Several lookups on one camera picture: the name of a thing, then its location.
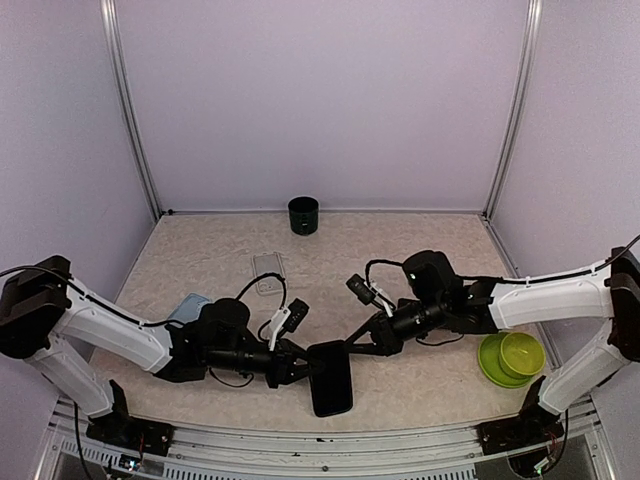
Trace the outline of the clear phone case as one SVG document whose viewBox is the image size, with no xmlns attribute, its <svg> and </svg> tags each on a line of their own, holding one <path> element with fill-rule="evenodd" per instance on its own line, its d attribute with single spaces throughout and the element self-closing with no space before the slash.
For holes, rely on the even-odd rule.
<svg viewBox="0 0 640 480">
<path fill-rule="evenodd" d="M 284 287 L 281 281 L 275 277 L 275 274 L 278 274 L 281 278 L 285 278 L 283 261 L 279 252 L 254 255 L 252 267 L 255 277 L 264 276 L 256 284 L 258 295 L 265 297 L 283 293 Z"/>
</svg>

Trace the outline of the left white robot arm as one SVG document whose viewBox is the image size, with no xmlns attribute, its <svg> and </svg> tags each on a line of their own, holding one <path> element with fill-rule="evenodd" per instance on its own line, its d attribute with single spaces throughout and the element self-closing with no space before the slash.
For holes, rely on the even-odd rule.
<svg viewBox="0 0 640 480">
<path fill-rule="evenodd" d="M 212 369 L 261 374 L 271 388 L 323 370 L 322 361 L 274 334 L 268 342 L 248 328 L 250 310 L 239 298 L 201 306 L 189 321 L 149 322 L 90 291 L 54 255 L 2 272 L 1 352 L 31 364 L 71 397 L 121 445 L 140 434 L 137 418 L 116 404 L 102 381 L 70 344 L 76 338 L 106 350 L 167 382 L 200 381 Z"/>
</svg>

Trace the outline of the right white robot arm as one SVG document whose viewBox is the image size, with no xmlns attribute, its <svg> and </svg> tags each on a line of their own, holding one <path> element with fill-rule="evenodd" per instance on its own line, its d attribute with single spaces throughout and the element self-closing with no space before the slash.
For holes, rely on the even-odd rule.
<svg viewBox="0 0 640 480">
<path fill-rule="evenodd" d="M 551 418 L 639 359 L 639 261 L 626 247 L 590 266 L 523 279 L 464 277 L 433 250 L 410 256 L 401 268 L 413 299 L 370 317 L 347 339 L 349 352 L 391 356 L 438 328 L 484 335 L 529 323 L 602 319 L 581 350 L 530 388 L 530 404 L 511 423 L 520 443 L 535 442 Z"/>
</svg>

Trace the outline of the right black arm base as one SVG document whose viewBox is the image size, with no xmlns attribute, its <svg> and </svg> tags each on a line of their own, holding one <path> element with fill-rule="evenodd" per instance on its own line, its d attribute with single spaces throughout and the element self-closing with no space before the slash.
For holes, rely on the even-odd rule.
<svg viewBox="0 0 640 480">
<path fill-rule="evenodd" d="M 560 415 L 541 406 L 540 390 L 545 379 L 542 376 L 531 384 L 517 415 L 477 426 L 484 455 L 536 445 L 550 440 L 552 436 L 562 437 L 565 434 Z"/>
</svg>

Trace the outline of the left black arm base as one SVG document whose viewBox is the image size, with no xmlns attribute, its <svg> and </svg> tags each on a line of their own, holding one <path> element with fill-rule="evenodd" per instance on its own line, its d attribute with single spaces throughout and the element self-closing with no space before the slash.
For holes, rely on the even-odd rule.
<svg viewBox="0 0 640 480">
<path fill-rule="evenodd" d="M 113 394 L 111 410 L 106 415 L 89 418 L 86 436 L 140 454 L 166 457 L 173 440 L 174 426 L 131 416 L 124 390 L 115 380 L 110 380 L 109 385 Z"/>
</svg>

